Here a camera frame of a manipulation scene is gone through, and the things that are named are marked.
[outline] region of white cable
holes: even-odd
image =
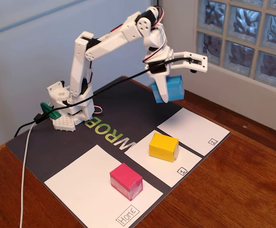
[[[160,50],[166,45],[166,43],[167,43],[166,32],[165,32],[164,28],[163,28],[160,24],[157,24],[156,26],[158,26],[158,27],[161,28],[161,31],[162,31],[162,33],[163,33],[163,35],[164,35],[164,42],[163,42],[163,44],[161,45],[160,48],[158,48],[156,51],[154,51],[154,52],[153,52],[152,54],[150,54],[149,56],[145,57],[145,58],[142,60],[142,62],[147,61],[149,58],[151,58],[152,56],[154,56],[154,55],[155,55],[158,51],[160,51]]]
[[[100,113],[102,113],[102,112],[103,112],[103,109],[102,109],[100,106],[98,106],[98,105],[94,105],[94,107],[96,107],[96,108],[99,108],[99,109],[100,109],[100,112],[94,112],[94,114],[100,114]]]
[[[26,155],[28,153],[28,141],[30,132],[32,131],[33,126],[35,123],[33,123],[29,129],[28,137],[26,139],[26,145],[25,145],[25,152],[24,152],[24,159],[23,159],[23,166],[22,166],[22,181],[21,181],[21,213],[20,213],[20,228],[22,228],[22,222],[23,222],[23,187],[24,187],[24,173],[25,173],[25,162],[26,162]]]

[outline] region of black cable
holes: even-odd
[[[18,130],[17,130],[17,132],[16,132],[16,134],[15,134],[14,137],[16,137],[16,136],[18,135],[18,133],[19,133],[19,131],[21,130],[22,127],[25,127],[25,126],[27,126],[27,125],[33,124],[33,123],[35,123],[35,122],[41,122],[41,121],[47,119],[47,118],[48,118],[48,115],[49,115],[50,113],[52,113],[53,111],[62,110],[62,109],[66,109],[66,108],[70,108],[70,107],[74,107],[74,106],[76,106],[76,105],[82,104],[82,103],[84,103],[84,102],[86,102],[86,101],[88,101],[88,100],[94,98],[95,96],[97,96],[97,95],[103,93],[103,92],[106,91],[106,90],[109,90],[110,88],[112,88],[112,87],[114,87],[114,86],[116,86],[116,85],[118,85],[118,84],[120,84],[120,83],[122,83],[122,82],[131,80],[131,79],[133,79],[133,78],[135,78],[135,77],[138,77],[138,76],[140,76],[140,75],[142,75],[142,74],[144,74],[144,73],[146,73],[146,72],[148,72],[148,71],[150,71],[150,70],[159,68],[159,67],[161,67],[162,65],[170,64],[170,63],[173,63],[173,62],[176,62],[176,61],[180,61],[180,60],[187,60],[187,61],[189,61],[189,62],[192,62],[192,58],[190,58],[190,57],[180,57],[180,58],[174,58],[174,59],[171,59],[171,60],[168,60],[168,61],[164,61],[164,62],[158,63],[157,65],[154,65],[154,66],[152,66],[152,67],[150,67],[150,68],[148,68],[148,69],[146,69],[146,70],[144,70],[144,71],[141,71],[141,72],[138,73],[138,74],[135,74],[135,75],[133,75],[133,76],[131,76],[131,77],[127,77],[127,78],[124,78],[123,80],[120,80],[120,81],[118,81],[118,82],[115,82],[115,83],[109,85],[108,87],[106,87],[106,88],[100,90],[100,91],[97,92],[96,94],[93,94],[92,96],[90,96],[90,97],[88,97],[88,98],[86,98],[86,99],[84,99],[84,100],[82,100],[82,101],[80,101],[80,102],[77,102],[77,103],[75,103],[75,104],[69,104],[69,105],[64,106],[64,107],[54,108],[54,109],[52,109],[51,111],[42,114],[41,117],[39,117],[38,119],[35,119],[35,120],[32,121],[32,122],[29,122],[29,123],[27,123],[27,124],[24,124],[24,125],[20,126],[20,127],[18,128]]]

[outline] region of black mat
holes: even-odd
[[[116,129],[116,135],[123,134],[115,142],[129,138],[128,143],[139,142],[153,130],[162,132],[157,126],[181,109],[181,107],[173,103],[157,104],[152,92],[130,81],[111,88],[95,97],[94,104],[100,105],[103,108],[103,114],[95,116],[101,119],[101,123],[108,124],[111,127],[110,133],[113,132],[113,129]],[[23,161],[26,138],[27,132],[7,143],[7,147],[21,161]],[[50,120],[46,120],[33,128],[29,139],[26,167],[44,183],[95,145],[99,145],[121,163],[126,163],[138,172],[145,181],[163,193],[162,197],[140,216],[131,228],[137,225],[145,215],[183,180],[179,181],[173,188],[170,188],[125,155],[124,152],[128,148],[120,150],[121,144],[113,145],[113,143],[105,139],[105,134],[97,134],[95,127],[90,129],[84,123],[81,123],[76,126],[76,131],[74,132],[56,131]],[[199,156],[202,160],[195,167],[205,159],[204,156]]]

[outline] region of white paper sheet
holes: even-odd
[[[157,131],[151,132],[135,146],[128,149],[125,154],[168,186],[173,187],[201,160],[201,157],[181,146],[179,146],[179,154],[174,162],[149,156],[149,143],[155,132]]]
[[[88,228],[128,228],[162,192],[143,180],[143,190],[129,201],[110,185],[110,172],[120,164],[96,145],[45,184]]]
[[[229,134],[223,127],[185,108],[160,124],[158,128],[203,156]]]

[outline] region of green clip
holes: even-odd
[[[42,108],[43,113],[47,113],[47,112],[49,112],[49,111],[52,110],[52,107],[48,106],[48,105],[47,105],[46,103],[44,103],[44,102],[42,102],[42,103],[40,104],[40,106],[41,106],[41,108]],[[61,114],[60,114],[58,111],[53,111],[53,112],[51,112],[50,114],[48,114],[48,116],[49,116],[50,118],[56,120],[56,119],[58,119],[58,118],[61,116]]]

